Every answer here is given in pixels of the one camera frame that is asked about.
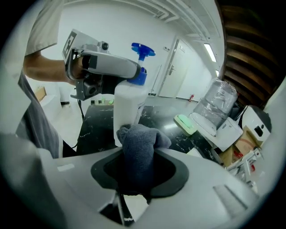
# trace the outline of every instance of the cardboard box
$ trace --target cardboard box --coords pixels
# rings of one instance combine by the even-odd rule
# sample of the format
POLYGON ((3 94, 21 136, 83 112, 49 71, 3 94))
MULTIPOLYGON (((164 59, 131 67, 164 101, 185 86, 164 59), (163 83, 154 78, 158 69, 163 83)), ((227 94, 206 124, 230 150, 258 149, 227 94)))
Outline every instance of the cardboard box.
POLYGON ((40 101, 46 96, 45 87, 39 88, 39 89, 35 92, 35 96, 36 96, 37 100, 40 102, 40 101))
POLYGON ((232 163, 242 158, 243 155, 239 152, 239 150, 234 145, 231 145, 226 151, 220 153, 219 157, 222 159, 224 165, 228 167, 232 163))
POLYGON ((234 143, 243 156, 253 150, 254 147, 260 147, 261 144, 262 142, 256 139, 247 126, 243 128, 242 136, 234 143))

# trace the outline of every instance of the spray bottle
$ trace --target spray bottle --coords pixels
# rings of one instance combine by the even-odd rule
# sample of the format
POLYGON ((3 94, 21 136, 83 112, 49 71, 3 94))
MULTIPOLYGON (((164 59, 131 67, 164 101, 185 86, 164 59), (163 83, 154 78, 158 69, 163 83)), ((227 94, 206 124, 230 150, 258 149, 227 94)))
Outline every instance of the spray bottle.
POLYGON ((139 54, 138 64, 141 66, 141 72, 135 79, 128 79, 119 83, 114 92, 114 140, 115 145, 122 146, 117 138, 116 131, 122 125, 138 124, 145 100, 148 96, 148 87, 145 80, 147 71, 142 67, 143 61, 147 56, 155 56, 155 52, 142 44, 132 43, 133 51, 139 54))

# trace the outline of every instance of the hand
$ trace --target hand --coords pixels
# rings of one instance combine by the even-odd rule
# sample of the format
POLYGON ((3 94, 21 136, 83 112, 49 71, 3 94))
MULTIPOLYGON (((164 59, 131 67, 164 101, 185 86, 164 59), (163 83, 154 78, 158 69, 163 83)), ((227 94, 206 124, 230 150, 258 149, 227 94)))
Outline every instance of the hand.
MULTIPOLYGON (((74 59, 73 63, 72 63, 72 74, 77 79, 81 79, 84 77, 82 59, 83 59, 83 57, 80 56, 80 57, 74 59)), ((67 82, 71 85, 74 85, 74 86, 76 85, 76 81, 71 80, 70 78, 67 78, 67 82)))

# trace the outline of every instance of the wooden panel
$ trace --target wooden panel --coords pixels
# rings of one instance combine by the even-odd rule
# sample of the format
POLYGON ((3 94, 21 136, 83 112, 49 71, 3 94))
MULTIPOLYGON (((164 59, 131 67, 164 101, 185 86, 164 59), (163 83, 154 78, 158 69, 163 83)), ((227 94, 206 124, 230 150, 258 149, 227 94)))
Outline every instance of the wooden panel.
POLYGON ((245 91, 243 88, 239 87, 237 84, 235 84, 234 82, 225 79, 224 81, 228 82, 229 84, 231 84, 232 86, 234 86, 236 88, 236 91, 238 93, 240 93, 241 95, 243 95, 247 100, 249 100, 249 104, 252 105, 260 105, 261 101, 256 100, 252 95, 250 95, 247 91, 245 91))
POLYGON ((245 99, 243 96, 239 96, 237 98, 237 101, 243 105, 249 105, 249 101, 247 99, 245 99))
POLYGON ((243 54, 241 52, 235 51, 233 49, 227 50, 227 55, 237 58, 247 64, 250 64, 254 68, 258 69, 260 72, 264 73, 266 76, 268 76, 269 79, 273 80, 274 82, 277 82, 275 74, 265 65, 261 64, 259 61, 255 60, 254 58, 243 54))
POLYGON ((249 91, 253 92, 254 94, 257 95, 261 100, 265 100, 265 95, 257 89, 255 86, 253 86, 249 81, 241 78, 240 76, 234 74, 231 71, 226 70, 224 73, 226 78, 231 78, 232 80, 236 81, 237 83, 243 85, 246 87, 249 91))
POLYGON ((225 27, 226 27, 227 31, 228 30, 237 30, 241 33, 252 34, 252 35, 258 36, 262 39, 265 39, 267 41, 270 41, 270 39, 268 37, 264 36, 264 34, 262 32, 260 32, 256 28, 249 26, 249 25, 246 25, 246 24, 242 24, 242 23, 238 23, 238 22, 234 22, 234 21, 226 21, 225 27))
POLYGON ((237 21, 252 25, 255 28, 261 27, 260 18, 250 9, 230 5, 221 6, 221 9, 226 21, 237 21))
POLYGON ((252 71, 248 70, 247 68, 242 67, 241 65, 239 65, 235 62, 232 62, 232 61, 227 61, 226 66, 244 74, 247 78, 253 80, 258 85, 260 85, 269 94, 272 93, 272 91, 273 91, 272 87, 267 82, 265 82, 262 78, 260 78, 258 75, 256 75, 252 71))
POLYGON ((242 46, 244 48, 250 49, 251 51, 258 53, 259 55, 267 58, 268 60, 272 61, 274 64, 279 66, 277 60, 275 59, 275 57, 270 52, 268 52, 264 48, 260 47, 259 45, 254 44, 252 42, 246 41, 244 39, 228 36, 227 37, 227 44, 235 44, 235 45, 239 45, 239 46, 242 46))

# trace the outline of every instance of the table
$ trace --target table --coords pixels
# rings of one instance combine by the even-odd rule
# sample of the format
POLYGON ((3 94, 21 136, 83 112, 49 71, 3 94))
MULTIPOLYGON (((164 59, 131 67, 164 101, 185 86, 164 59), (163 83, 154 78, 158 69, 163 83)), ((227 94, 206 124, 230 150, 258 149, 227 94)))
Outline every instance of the table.
MULTIPOLYGON (((172 143, 170 149, 187 153, 195 147, 203 158, 216 162, 211 155, 210 144, 199 132, 187 137, 175 124, 173 118, 179 113, 173 107, 145 106, 139 123, 157 128, 168 136, 172 143)), ((117 146, 113 136, 113 106, 89 106, 78 138, 77 155, 101 152, 115 147, 117 146)))

